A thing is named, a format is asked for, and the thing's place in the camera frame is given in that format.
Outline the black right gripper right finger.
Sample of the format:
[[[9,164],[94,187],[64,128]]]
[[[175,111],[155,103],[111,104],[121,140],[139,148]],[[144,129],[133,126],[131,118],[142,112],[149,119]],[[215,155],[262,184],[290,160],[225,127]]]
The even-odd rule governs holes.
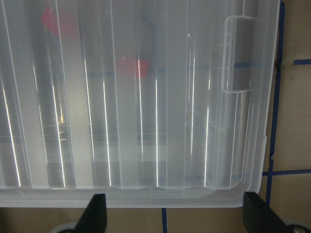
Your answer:
[[[286,224],[255,192],[243,195],[243,224],[249,233],[301,233],[303,226]]]

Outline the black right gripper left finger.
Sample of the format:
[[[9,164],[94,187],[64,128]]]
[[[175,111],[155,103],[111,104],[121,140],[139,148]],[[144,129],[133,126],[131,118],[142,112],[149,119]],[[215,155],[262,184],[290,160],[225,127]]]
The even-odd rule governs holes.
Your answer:
[[[104,233],[107,228],[105,194],[95,194],[74,227],[74,233]]]

